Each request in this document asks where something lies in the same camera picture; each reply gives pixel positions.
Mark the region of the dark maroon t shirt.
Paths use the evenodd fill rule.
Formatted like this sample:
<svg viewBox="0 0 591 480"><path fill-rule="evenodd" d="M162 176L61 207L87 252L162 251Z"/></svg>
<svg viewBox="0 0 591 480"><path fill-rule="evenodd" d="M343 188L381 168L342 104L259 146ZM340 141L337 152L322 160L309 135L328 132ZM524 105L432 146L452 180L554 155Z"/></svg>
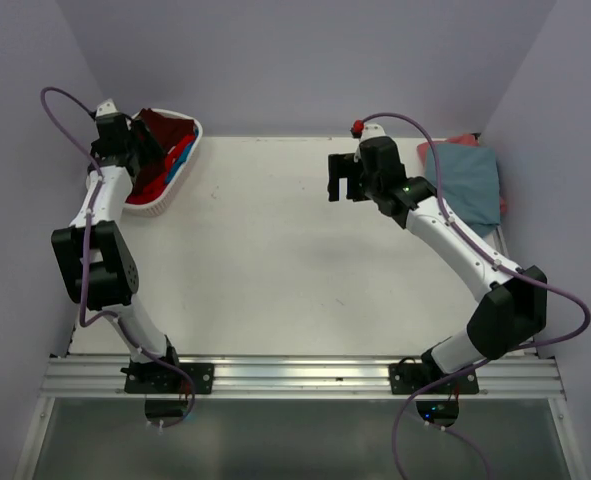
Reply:
<svg viewBox="0 0 591 480"><path fill-rule="evenodd" d="M149 130L165 151L165 158L169 151L186 135L199 133L194 120L171 118L150 108L142 109L139 117L144 120ZM152 165L143 168L137 178L142 178Z"/></svg>

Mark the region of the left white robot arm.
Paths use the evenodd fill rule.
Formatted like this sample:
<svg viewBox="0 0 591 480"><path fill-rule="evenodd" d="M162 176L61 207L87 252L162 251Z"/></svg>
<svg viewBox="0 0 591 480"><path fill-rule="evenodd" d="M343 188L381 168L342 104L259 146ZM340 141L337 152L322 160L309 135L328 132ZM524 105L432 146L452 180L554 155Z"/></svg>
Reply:
<svg viewBox="0 0 591 480"><path fill-rule="evenodd" d="M186 380L175 350L138 297L139 272L119 228L127 197L141 167L163 152L140 119L97 109L97 139L90 149L87 194L68 227L51 235L51 245L79 323L111 325L129 350L124 374L143 391L172 392Z"/></svg>

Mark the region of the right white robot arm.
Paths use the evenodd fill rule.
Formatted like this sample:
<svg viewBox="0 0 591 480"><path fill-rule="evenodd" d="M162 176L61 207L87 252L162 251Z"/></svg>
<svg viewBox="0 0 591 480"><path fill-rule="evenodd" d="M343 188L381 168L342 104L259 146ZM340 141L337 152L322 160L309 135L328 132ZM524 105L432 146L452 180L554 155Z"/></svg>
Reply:
<svg viewBox="0 0 591 480"><path fill-rule="evenodd" d="M377 135L361 141L353 153L329 155L329 201L338 201L342 180L347 199L373 201L444 260L477 302L462 331L422 354L420 379L426 389L445 391L456 372L498 359L544 329L545 274L536 266L522 269L486 245L438 200L429 180L407 175L390 137Z"/></svg>

